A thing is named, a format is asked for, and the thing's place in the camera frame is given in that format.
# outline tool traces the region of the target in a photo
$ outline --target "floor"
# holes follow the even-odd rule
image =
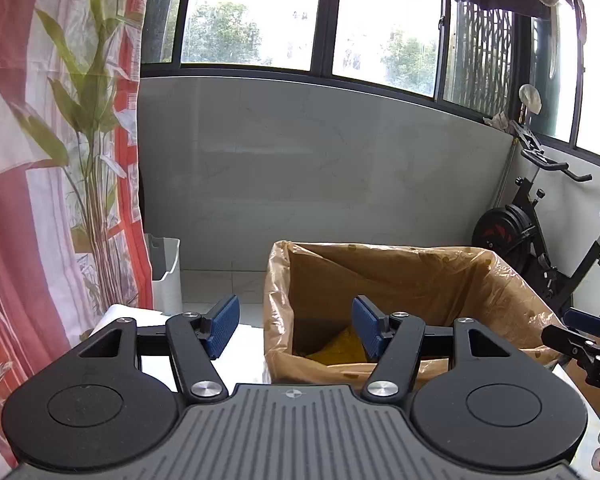
[[[262,328],[265,272],[181,270],[183,312],[208,312],[225,296],[240,299],[240,323]]]

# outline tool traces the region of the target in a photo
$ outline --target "white trash can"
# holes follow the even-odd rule
[[[151,287],[154,293],[154,310],[168,316],[182,313],[180,290],[180,240],[144,234],[152,267]]]

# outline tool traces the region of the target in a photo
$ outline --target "trash bin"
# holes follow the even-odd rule
[[[169,316],[182,313],[180,240],[144,234],[151,261],[154,309]]]
[[[430,325],[473,317],[533,359],[546,364],[558,357],[540,339],[546,325],[560,323],[557,317],[492,251],[280,241],[269,255],[263,309],[273,382],[364,385],[374,364],[344,358],[327,366],[306,358],[349,327],[359,294],[386,314],[403,310]],[[362,348],[350,355],[361,354]],[[416,387],[447,365],[423,361]]]

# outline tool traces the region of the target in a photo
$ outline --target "floral curtain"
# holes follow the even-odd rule
[[[152,307],[138,207],[146,0],[0,0],[0,413],[113,303]],[[0,429],[0,478],[15,460]]]

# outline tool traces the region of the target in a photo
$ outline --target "gray ribbed plate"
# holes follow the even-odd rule
[[[241,384],[219,404],[189,408],[157,449],[84,480],[486,480],[446,462],[411,433],[397,408],[362,402],[348,386]],[[507,480],[573,480],[565,464]],[[10,480],[72,478],[22,465]]]

